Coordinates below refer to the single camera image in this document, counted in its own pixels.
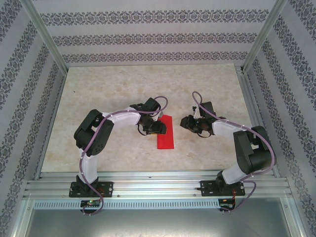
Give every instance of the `beige tabletop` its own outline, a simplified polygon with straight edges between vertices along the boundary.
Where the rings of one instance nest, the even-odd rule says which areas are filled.
[[[192,114],[191,93],[211,101],[218,116],[250,125],[233,64],[70,68],[42,172],[77,172],[75,130],[92,109],[114,112],[164,95],[164,114],[173,117],[174,150],[158,150],[155,135],[137,126],[113,131],[98,160],[98,171],[221,170],[236,161],[235,146],[223,137],[200,138],[180,127]]]

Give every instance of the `robotic arm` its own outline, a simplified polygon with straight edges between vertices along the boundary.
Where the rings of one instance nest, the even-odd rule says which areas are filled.
[[[211,102],[200,103],[200,106],[216,115]],[[232,190],[236,188],[236,185],[241,185],[240,181],[243,178],[269,167],[272,162],[271,153],[267,145],[259,137],[241,127],[222,121],[224,117],[219,117],[221,120],[216,119],[198,105],[193,107],[193,111],[194,116],[184,117],[180,126],[197,133],[200,137],[204,137],[201,134],[203,131],[207,131],[209,136],[219,135],[233,141],[237,157],[237,162],[232,167],[218,173],[215,183],[209,183],[208,187],[205,187],[205,185],[201,186],[201,188],[207,189],[207,192],[205,190],[202,192],[202,195],[204,193],[205,196],[212,196],[212,194],[214,196],[225,196],[228,194],[229,196]],[[269,142],[268,135],[262,126],[256,126],[251,129]]]
[[[139,131],[142,135],[166,134],[165,124],[158,121],[158,118],[162,116],[162,111],[160,111],[160,104],[155,99],[149,98],[145,104],[130,105],[125,110],[127,112],[111,115],[104,121],[94,142],[84,156],[81,157],[83,159],[82,172],[79,172],[77,176],[77,184],[73,188],[75,189],[73,192],[74,194],[78,193],[87,197],[93,194],[91,189],[86,185],[86,182],[82,177],[83,174],[89,184],[95,187],[95,189],[98,187],[98,155],[104,149],[113,130],[129,125],[138,125],[139,131],[139,125],[141,125],[143,127],[143,132],[145,132],[144,134]],[[79,148],[80,155],[87,148],[101,121],[108,115],[110,115],[110,113],[101,113],[97,110],[91,110],[85,117],[74,134],[76,146]]]

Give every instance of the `bracket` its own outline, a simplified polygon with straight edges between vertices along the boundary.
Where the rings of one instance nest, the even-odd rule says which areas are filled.
[[[72,182],[69,190],[70,198],[98,198],[99,196],[85,184],[77,175],[77,181]],[[90,185],[96,189],[104,198],[111,198],[113,193],[113,182],[99,182],[97,178]]]
[[[197,188],[197,190],[201,191],[202,197],[232,196],[233,190],[235,190],[236,196],[245,196],[246,194],[242,182],[225,185],[225,187],[220,190],[215,180],[202,180],[200,181],[200,188]]]

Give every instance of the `wall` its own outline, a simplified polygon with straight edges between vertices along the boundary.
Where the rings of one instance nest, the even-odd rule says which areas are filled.
[[[35,0],[69,67],[235,63],[275,0]]]
[[[0,0],[0,237],[33,179],[64,79],[18,0]]]
[[[316,236],[315,18],[315,0],[289,0],[248,71],[308,236]]]

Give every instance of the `red rectangular block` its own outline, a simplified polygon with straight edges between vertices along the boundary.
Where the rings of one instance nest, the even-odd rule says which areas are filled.
[[[173,142],[173,126],[172,126],[172,117],[168,115],[163,115],[159,118],[167,127],[167,132],[165,135],[157,135],[157,148],[158,149],[174,149]]]

